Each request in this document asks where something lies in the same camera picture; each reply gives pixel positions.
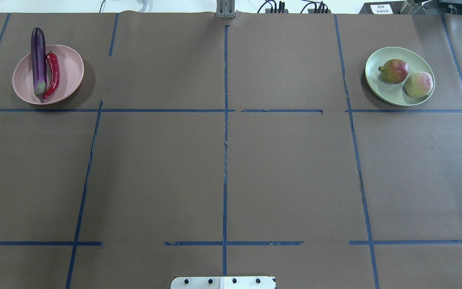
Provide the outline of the purple eggplant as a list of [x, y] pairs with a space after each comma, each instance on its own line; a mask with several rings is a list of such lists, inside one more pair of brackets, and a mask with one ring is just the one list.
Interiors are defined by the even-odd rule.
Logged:
[[47, 89], [46, 43], [44, 32], [39, 27], [32, 31], [30, 49], [34, 95], [43, 104]]

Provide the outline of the green-pink peach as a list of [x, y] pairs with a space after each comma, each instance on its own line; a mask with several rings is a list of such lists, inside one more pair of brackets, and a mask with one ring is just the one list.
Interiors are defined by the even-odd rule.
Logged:
[[427, 72], [413, 73], [407, 77], [403, 88], [409, 97], [424, 97], [429, 95], [434, 88], [433, 77]]

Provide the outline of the pink plate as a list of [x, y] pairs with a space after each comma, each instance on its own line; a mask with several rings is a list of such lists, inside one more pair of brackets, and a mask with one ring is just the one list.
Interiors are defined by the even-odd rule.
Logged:
[[12, 85], [15, 93], [29, 104], [46, 106], [62, 101], [78, 89], [84, 77], [83, 59], [74, 49], [64, 45], [47, 45], [46, 51], [51, 51], [57, 56], [59, 85], [55, 93], [49, 96], [43, 104], [34, 95], [30, 53], [19, 62], [13, 73]]

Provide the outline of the green plate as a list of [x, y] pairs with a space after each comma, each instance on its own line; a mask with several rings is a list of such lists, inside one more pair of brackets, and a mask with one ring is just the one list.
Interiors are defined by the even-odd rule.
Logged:
[[400, 47], [385, 47], [378, 49], [367, 59], [365, 64], [365, 79], [369, 88], [380, 99], [396, 106], [416, 106], [427, 101], [434, 93], [434, 87], [429, 93], [414, 98], [405, 90], [405, 81], [400, 84], [388, 84], [381, 80], [379, 66], [387, 60], [397, 58], [409, 64], [409, 76], [415, 73], [429, 73], [434, 82], [434, 73], [427, 62], [418, 54]]

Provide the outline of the red chili pepper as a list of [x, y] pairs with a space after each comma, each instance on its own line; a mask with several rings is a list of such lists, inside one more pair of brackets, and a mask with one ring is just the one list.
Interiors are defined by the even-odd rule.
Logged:
[[43, 97], [44, 100], [49, 99], [50, 96], [52, 96], [56, 90], [59, 87], [59, 60], [58, 57], [55, 53], [52, 51], [49, 51], [49, 53], [46, 54], [46, 62], [49, 65], [50, 68], [50, 73], [51, 73], [51, 80], [50, 84], [44, 93]]

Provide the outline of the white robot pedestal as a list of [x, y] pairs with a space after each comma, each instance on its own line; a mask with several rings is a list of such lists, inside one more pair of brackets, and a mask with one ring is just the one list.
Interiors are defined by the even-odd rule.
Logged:
[[269, 276], [215, 276], [176, 277], [171, 289], [276, 289], [275, 277]]

